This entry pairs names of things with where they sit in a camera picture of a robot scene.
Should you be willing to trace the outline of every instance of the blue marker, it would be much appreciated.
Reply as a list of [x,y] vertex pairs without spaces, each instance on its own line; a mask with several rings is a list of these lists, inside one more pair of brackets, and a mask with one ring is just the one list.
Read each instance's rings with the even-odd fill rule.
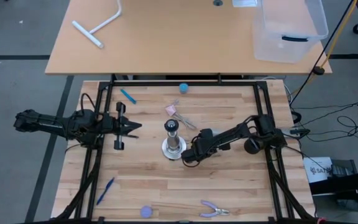
[[125,90],[121,89],[121,93],[124,94],[133,104],[136,104],[136,100],[133,99]]
[[109,190],[109,188],[113,182],[114,182],[114,177],[107,183],[106,188],[104,189],[104,192],[102,193],[102,195],[100,195],[98,202],[96,202],[96,205],[99,205],[99,203],[103,200],[104,195]]

